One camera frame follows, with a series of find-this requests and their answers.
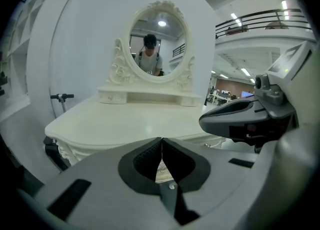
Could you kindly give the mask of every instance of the white wall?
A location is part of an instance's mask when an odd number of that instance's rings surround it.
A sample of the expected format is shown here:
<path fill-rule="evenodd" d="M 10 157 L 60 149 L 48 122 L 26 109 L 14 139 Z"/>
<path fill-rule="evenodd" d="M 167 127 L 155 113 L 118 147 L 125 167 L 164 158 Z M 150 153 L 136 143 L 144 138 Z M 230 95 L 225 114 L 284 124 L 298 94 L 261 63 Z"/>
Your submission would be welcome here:
<path fill-rule="evenodd" d="M 175 49 L 175 42 L 169 40 L 161 40 L 160 55 L 163 60 L 162 68 L 164 74 L 167 75 L 171 70 L 169 67 L 169 61 L 172 60 L 172 51 Z"/>
<path fill-rule="evenodd" d="M 27 93 L 26 83 L 27 55 L 14 54 L 10 60 L 10 78 L 12 97 L 16 98 Z"/>
<path fill-rule="evenodd" d="M 116 38 L 129 28 L 128 24 L 137 10 L 155 1 L 157 0 L 68 0 L 59 17 L 50 48 L 51 93 L 74 94 L 75 98 L 68 101 L 67 108 L 95 94 L 96 88 L 103 85 L 108 78 Z M 214 11 L 205 0 L 169 1 L 179 7 L 191 29 L 195 55 L 193 86 L 194 91 L 204 99 L 210 80 L 210 72 L 206 69 L 212 68 L 214 57 L 212 49 L 208 50 L 208 47 L 215 46 Z M 58 2 L 59 0 L 46 0 L 48 10 Z M 39 12 L 36 22 L 42 22 L 45 28 L 48 20 L 43 17 L 44 13 Z M 33 33 L 33 41 L 30 40 L 34 45 L 34 58 L 37 52 L 35 46 L 41 47 L 46 41 L 42 36 L 45 35 L 43 28 L 39 24 L 38 34 Z M 46 69 L 46 66 L 36 65 L 33 61 L 29 69 L 27 74 L 37 75 Z M 37 94 L 41 90 L 48 91 L 45 82 L 28 83 L 29 89 L 32 84 L 36 85 Z M 35 100 L 31 93 L 30 99 L 31 103 Z M 51 121 L 52 116 L 48 114 L 51 108 L 50 101 L 36 100 L 38 106 L 34 107 L 34 111 L 43 118 L 43 122 Z"/>

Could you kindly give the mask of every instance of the ceiling light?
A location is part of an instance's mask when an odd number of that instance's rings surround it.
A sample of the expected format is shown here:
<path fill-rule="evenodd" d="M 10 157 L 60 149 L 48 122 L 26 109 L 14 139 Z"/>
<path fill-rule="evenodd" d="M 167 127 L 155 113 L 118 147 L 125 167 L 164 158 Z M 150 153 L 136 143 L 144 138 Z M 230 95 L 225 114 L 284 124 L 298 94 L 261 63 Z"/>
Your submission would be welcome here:
<path fill-rule="evenodd" d="M 284 12 L 284 15 L 285 15 L 284 19 L 285 19 L 285 20 L 289 20 L 289 12 L 288 12 L 288 11 L 285 11 L 285 12 Z"/>
<path fill-rule="evenodd" d="M 281 3 L 283 9 L 288 9 L 286 1 L 282 1 Z"/>
<path fill-rule="evenodd" d="M 160 27 L 164 27 L 164 26 L 167 25 L 167 23 L 164 22 L 164 21 L 159 21 L 158 24 L 159 24 Z"/>
<path fill-rule="evenodd" d="M 233 19 L 235 19 L 235 22 L 236 22 L 240 27 L 242 26 L 242 23 L 240 22 L 240 20 L 237 18 L 237 16 L 236 16 L 234 13 L 231 14 L 231 17 L 232 17 Z"/>
<path fill-rule="evenodd" d="M 247 76 L 250 76 L 250 73 L 245 68 L 241 68 L 241 70 L 244 72 L 244 74 L 246 74 Z"/>

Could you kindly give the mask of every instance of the black railing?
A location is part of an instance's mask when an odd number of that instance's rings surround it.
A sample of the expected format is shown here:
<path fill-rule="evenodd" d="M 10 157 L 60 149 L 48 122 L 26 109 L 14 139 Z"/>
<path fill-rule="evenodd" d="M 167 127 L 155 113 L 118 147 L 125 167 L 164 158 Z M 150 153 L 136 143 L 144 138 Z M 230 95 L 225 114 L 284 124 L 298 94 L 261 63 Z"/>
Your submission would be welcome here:
<path fill-rule="evenodd" d="M 285 12 L 288 13 L 288 17 L 290 20 L 286 20 Z M 305 20 L 304 15 L 301 13 L 300 9 L 285 9 L 285 10 L 268 10 L 262 11 L 254 14 L 249 14 L 245 16 L 238 17 L 241 26 L 232 27 L 234 25 L 238 25 L 236 19 L 229 20 L 224 23 L 218 24 L 215 27 L 215 38 L 218 39 L 221 36 L 228 36 L 237 33 L 247 32 L 253 29 L 261 29 L 265 28 L 268 29 L 289 29 L 289 28 L 301 28 L 306 30 L 311 30 L 309 23 Z"/>
<path fill-rule="evenodd" d="M 186 47 L 186 44 L 184 43 L 181 46 L 174 49 L 172 52 L 172 57 L 182 54 L 185 51 L 185 47 Z"/>

